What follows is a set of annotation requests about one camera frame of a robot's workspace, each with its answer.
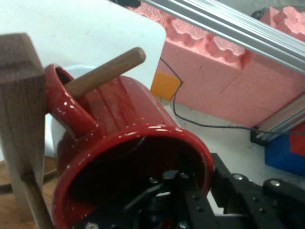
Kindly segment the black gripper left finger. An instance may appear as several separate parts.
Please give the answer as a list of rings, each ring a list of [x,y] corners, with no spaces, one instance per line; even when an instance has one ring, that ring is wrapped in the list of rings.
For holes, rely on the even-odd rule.
[[[191,175],[168,170],[150,177],[123,208],[132,229],[216,229],[216,216]]]

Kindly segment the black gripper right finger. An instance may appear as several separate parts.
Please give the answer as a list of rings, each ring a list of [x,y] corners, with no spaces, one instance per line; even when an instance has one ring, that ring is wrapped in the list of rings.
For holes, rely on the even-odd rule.
[[[218,154],[212,154],[214,173],[211,193],[224,209],[222,222],[237,228],[303,229],[305,191],[279,178],[267,179],[260,186],[246,176],[231,173]]]

